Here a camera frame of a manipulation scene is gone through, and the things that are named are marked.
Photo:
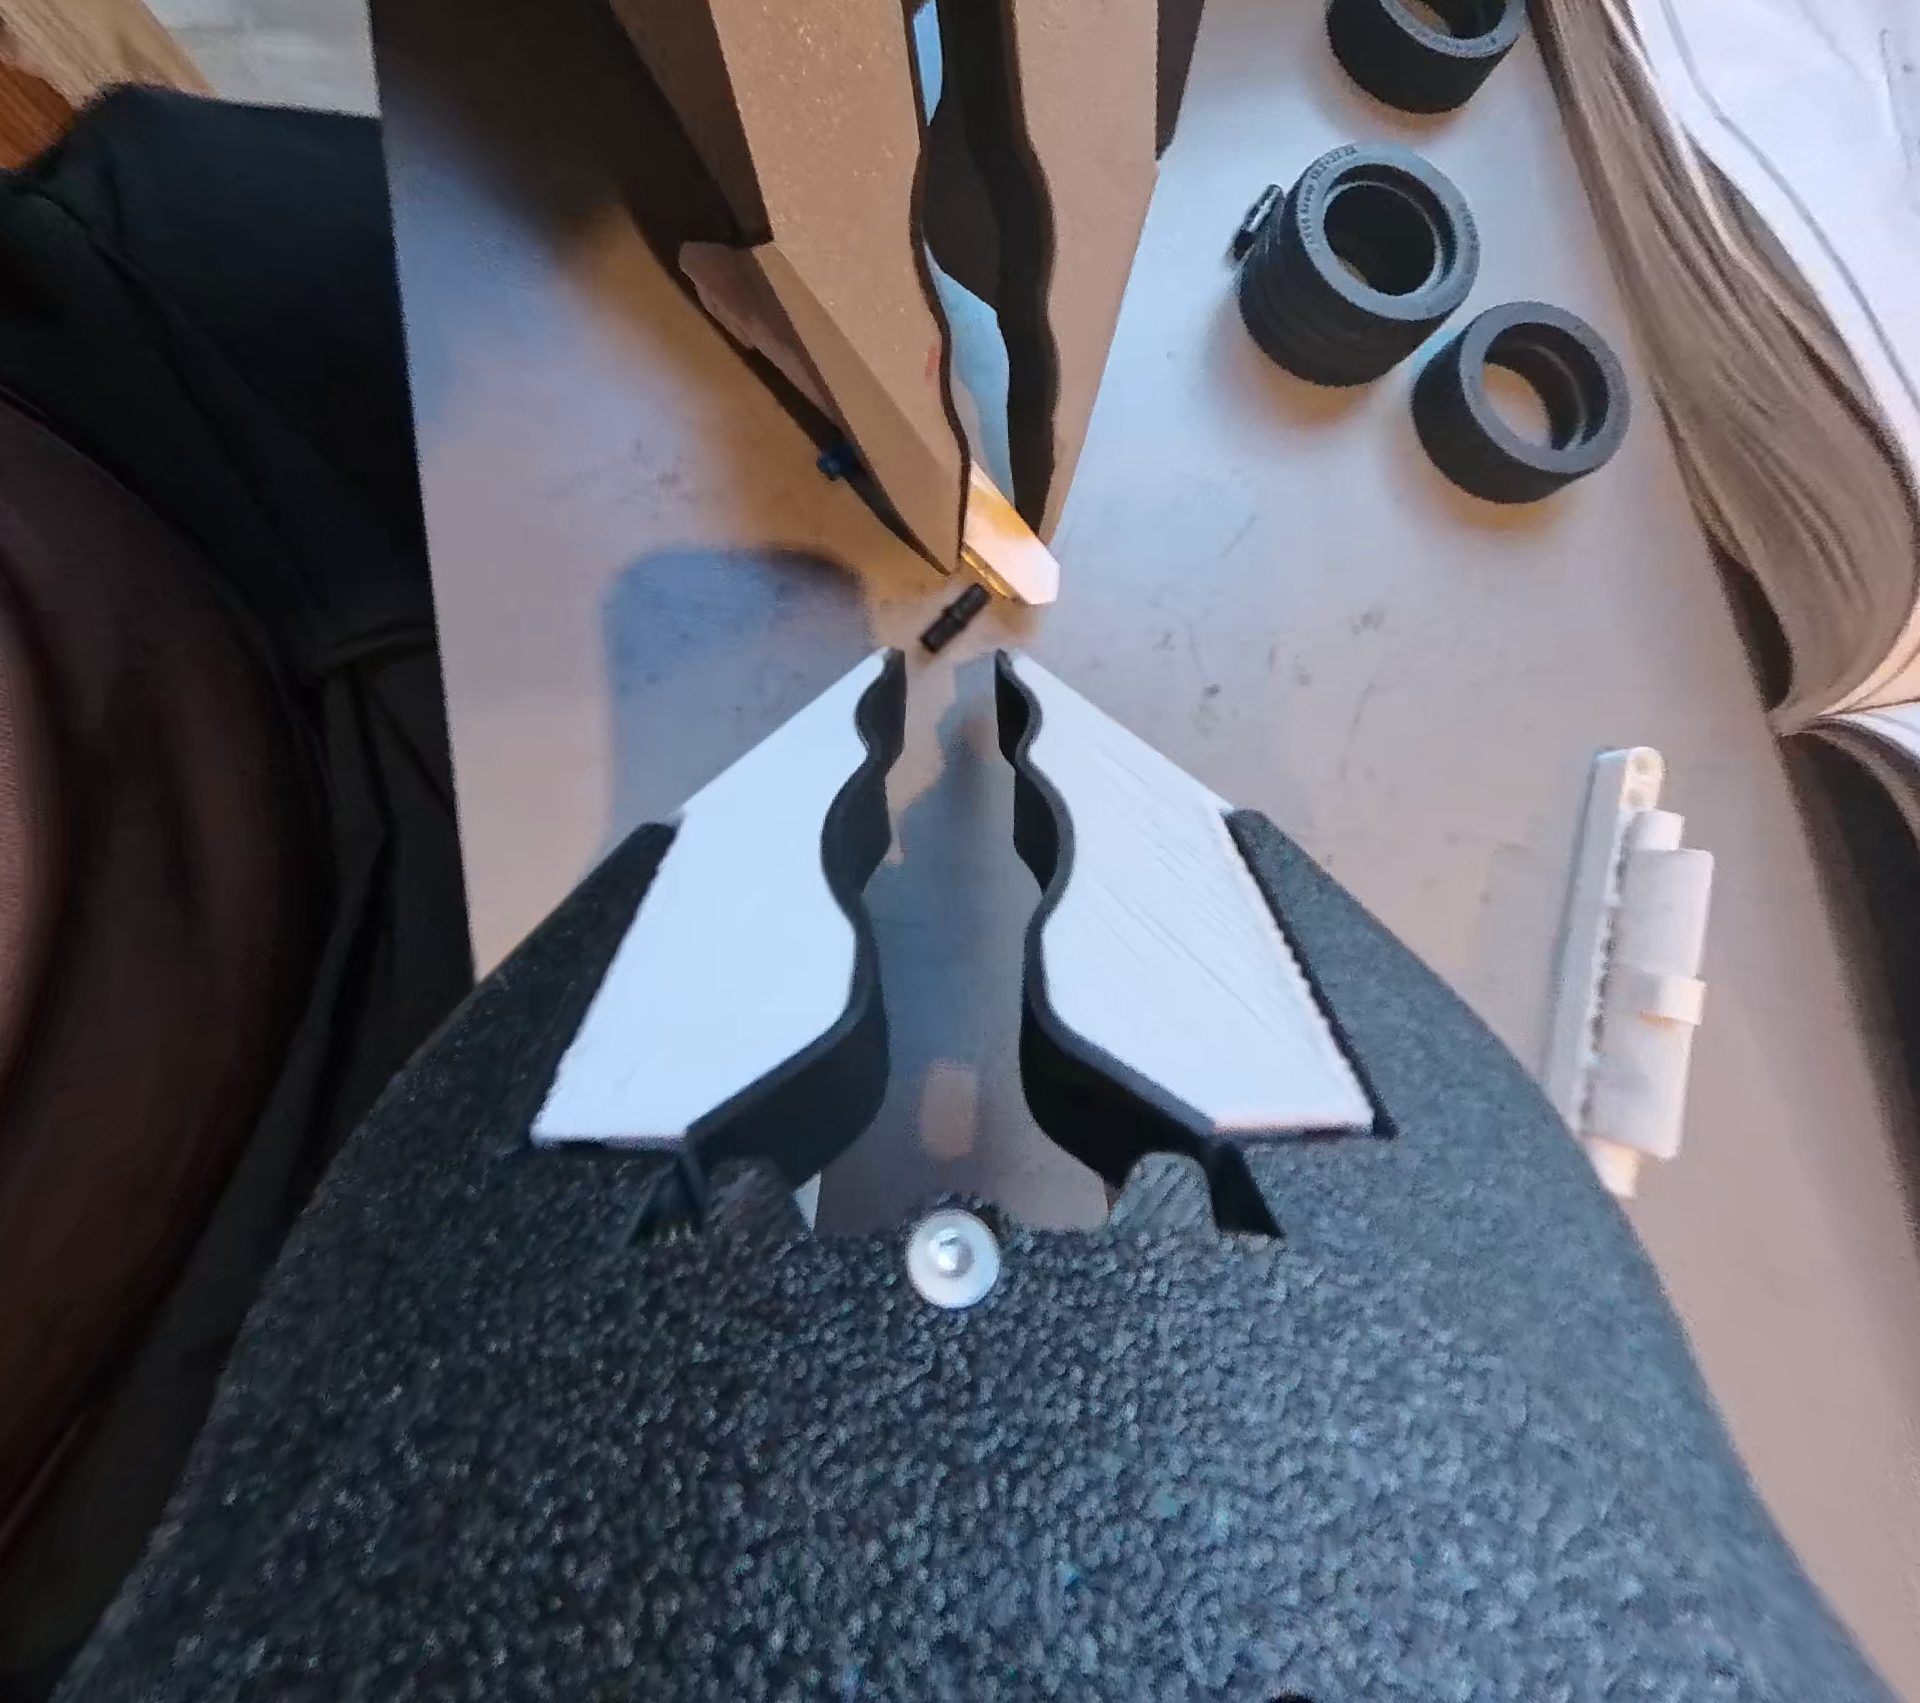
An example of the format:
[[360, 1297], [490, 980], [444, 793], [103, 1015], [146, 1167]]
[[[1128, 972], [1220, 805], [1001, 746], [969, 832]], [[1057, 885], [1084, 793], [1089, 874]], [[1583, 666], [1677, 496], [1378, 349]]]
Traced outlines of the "open instruction booklet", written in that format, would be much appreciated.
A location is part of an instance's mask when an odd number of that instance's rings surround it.
[[1920, 822], [1920, 0], [1535, 0], [1776, 726]]

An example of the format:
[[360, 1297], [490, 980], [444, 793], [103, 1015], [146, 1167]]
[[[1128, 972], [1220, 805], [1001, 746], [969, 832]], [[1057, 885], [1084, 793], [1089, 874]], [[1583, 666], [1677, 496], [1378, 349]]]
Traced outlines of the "person's black garment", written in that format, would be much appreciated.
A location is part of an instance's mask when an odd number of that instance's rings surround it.
[[205, 1428], [293, 1221], [470, 987], [386, 149], [367, 118], [114, 87], [4, 167], [4, 412], [215, 578], [302, 752], [302, 1019], [163, 1284], [0, 1321], [4, 1699], [55, 1699]]

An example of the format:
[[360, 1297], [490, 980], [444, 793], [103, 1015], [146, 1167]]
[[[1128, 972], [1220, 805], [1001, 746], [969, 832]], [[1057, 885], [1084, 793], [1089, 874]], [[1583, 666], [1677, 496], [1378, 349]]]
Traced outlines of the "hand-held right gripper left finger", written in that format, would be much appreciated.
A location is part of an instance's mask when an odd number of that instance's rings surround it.
[[539, 1147], [835, 1167], [889, 1094], [866, 885], [893, 843], [907, 655], [874, 649], [670, 816], [560, 1052]]

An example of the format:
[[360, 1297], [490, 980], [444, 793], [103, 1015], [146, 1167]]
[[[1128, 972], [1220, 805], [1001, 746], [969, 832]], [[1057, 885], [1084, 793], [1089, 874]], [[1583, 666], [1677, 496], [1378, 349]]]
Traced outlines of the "long white pointed panel piece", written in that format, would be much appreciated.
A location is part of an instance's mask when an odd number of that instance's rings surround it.
[[[811, 362], [801, 324], [786, 319], [776, 285], [763, 279], [761, 249], [686, 241], [678, 249], [678, 269], [693, 285], [698, 311], [740, 349], [763, 355], [846, 440], [860, 440], [824, 369]], [[969, 458], [965, 563], [990, 593], [1021, 605], [1048, 605], [1064, 591], [1057, 556], [1042, 545], [1042, 536], [1021, 524], [1021, 510], [1012, 506], [1012, 496], [990, 481], [983, 458]]]

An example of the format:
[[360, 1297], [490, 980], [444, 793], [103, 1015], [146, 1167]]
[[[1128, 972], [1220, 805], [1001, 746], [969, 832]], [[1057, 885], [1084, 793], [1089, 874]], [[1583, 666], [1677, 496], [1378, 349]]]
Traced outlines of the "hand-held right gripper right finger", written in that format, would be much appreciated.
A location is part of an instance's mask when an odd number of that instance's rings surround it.
[[1021, 1090], [1097, 1175], [1247, 1141], [1367, 1136], [1378, 1104], [1270, 895], [1238, 811], [1028, 655], [990, 656], [1018, 770]]

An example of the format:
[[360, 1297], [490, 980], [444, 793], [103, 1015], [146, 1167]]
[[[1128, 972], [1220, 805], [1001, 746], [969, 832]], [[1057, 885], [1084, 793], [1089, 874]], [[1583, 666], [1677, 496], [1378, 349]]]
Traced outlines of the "black rubber toy tyre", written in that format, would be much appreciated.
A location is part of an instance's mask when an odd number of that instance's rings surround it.
[[1378, 104], [1459, 109], [1521, 36], [1521, 0], [1333, 0], [1333, 50]]
[[[1549, 438], [1516, 438], [1483, 374], [1516, 374]], [[1614, 349], [1557, 300], [1493, 300], [1467, 319], [1415, 379], [1415, 429], [1431, 465], [1500, 506], [1531, 506], [1614, 458], [1629, 438], [1629, 379]]]
[[1238, 313], [1285, 374], [1355, 389], [1453, 319], [1475, 260], [1475, 218], [1431, 155], [1339, 143], [1261, 218]]

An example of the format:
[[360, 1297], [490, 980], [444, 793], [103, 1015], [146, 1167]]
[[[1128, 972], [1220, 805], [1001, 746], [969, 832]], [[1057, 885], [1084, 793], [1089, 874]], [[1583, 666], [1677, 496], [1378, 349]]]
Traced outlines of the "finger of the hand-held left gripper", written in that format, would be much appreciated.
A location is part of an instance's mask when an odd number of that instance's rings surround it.
[[708, 0], [746, 136], [752, 269], [927, 563], [965, 563], [969, 438], [920, 260], [920, 95], [907, 0]]
[[1164, 176], [1164, 0], [990, 0], [984, 47], [976, 155], [996, 223], [1001, 440], [1018, 510], [1057, 536]]

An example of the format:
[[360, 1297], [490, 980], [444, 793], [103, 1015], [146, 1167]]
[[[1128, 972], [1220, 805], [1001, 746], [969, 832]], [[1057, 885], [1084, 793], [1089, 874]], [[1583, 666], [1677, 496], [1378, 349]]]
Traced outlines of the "grey desk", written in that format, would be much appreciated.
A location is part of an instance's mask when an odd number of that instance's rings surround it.
[[[1367, 104], [1326, 0], [1208, 0], [1057, 536], [1064, 600], [916, 656], [874, 885], [884, 1136], [835, 1207], [1089, 1175], [1018, 1112], [990, 649], [1028, 649], [1216, 793], [1285, 822], [1521, 1059], [1601, 746], [1660, 746], [1716, 852], [1688, 1147], [1640, 1223], [1779, 1522], [1913, 1528], [1913, 1221], [1871, 1024], [1535, 47], [1431, 128]], [[589, 0], [374, 0], [470, 961], [678, 811], [947, 585], [811, 465], [643, 226], [666, 136]], [[1468, 195], [1468, 311], [1550, 295], [1629, 362], [1629, 449], [1549, 506], [1446, 489], [1415, 374], [1313, 395], [1243, 333], [1227, 241], [1268, 181], [1404, 136]]]

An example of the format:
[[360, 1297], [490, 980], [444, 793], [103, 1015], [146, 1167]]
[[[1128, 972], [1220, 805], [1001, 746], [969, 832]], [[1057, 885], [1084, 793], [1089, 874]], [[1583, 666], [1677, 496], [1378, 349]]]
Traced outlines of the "wooden bench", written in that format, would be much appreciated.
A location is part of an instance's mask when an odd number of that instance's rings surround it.
[[0, 163], [42, 155], [100, 95], [212, 95], [146, 0], [0, 0]]

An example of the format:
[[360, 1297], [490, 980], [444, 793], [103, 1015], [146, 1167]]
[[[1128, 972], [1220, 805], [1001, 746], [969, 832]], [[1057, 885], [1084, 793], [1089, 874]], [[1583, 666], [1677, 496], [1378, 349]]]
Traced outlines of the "white beam with cylinders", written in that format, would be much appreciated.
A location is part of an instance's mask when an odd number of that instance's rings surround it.
[[1716, 858], [1662, 805], [1662, 752], [1591, 752], [1550, 949], [1540, 1090], [1614, 1200], [1688, 1136]]

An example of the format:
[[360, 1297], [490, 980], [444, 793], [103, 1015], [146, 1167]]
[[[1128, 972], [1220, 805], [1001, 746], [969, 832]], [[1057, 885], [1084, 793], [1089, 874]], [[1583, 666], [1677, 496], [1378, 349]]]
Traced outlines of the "person's brown-shirted torso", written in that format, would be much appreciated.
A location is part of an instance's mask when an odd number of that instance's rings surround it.
[[319, 852], [205, 558], [4, 412], [4, 1332], [163, 1284], [302, 1019]]

